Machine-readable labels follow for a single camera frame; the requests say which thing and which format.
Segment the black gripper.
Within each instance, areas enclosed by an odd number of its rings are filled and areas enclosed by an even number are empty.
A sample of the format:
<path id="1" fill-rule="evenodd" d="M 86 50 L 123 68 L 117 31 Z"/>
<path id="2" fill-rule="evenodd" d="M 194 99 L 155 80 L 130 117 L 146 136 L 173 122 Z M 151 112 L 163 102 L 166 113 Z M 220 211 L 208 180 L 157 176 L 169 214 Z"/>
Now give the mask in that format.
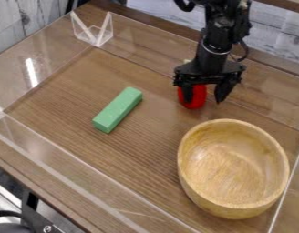
<path id="1" fill-rule="evenodd" d="M 205 71 L 197 61 L 190 61 L 177 66 L 174 69 L 174 85 L 181 86 L 184 90 L 184 101 L 190 103 L 194 98 L 193 85 L 216 84 L 216 101 L 222 103 L 237 84 L 242 80 L 242 73 L 246 66 L 238 62 L 228 61 L 224 70 L 220 72 Z"/>

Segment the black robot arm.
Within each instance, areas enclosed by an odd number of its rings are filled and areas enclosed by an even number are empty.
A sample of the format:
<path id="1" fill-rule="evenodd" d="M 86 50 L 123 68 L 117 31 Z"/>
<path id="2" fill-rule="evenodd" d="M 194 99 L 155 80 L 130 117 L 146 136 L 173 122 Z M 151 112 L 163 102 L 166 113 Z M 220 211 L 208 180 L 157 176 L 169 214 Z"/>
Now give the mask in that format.
<path id="1" fill-rule="evenodd" d="M 185 12 L 198 5 L 206 9 L 206 27 L 201 31 L 196 57 L 174 69 L 179 101 L 190 109 L 204 107 L 208 85 L 216 85 L 214 96 L 222 103 L 241 83 L 249 47 L 252 0 L 174 0 Z"/>

